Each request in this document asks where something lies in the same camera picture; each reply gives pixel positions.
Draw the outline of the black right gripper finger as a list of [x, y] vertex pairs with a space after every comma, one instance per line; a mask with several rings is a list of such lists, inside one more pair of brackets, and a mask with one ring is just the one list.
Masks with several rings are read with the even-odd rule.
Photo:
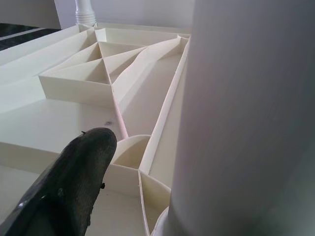
[[0, 225], [2, 236], [84, 236], [117, 138], [97, 127], [73, 139]]

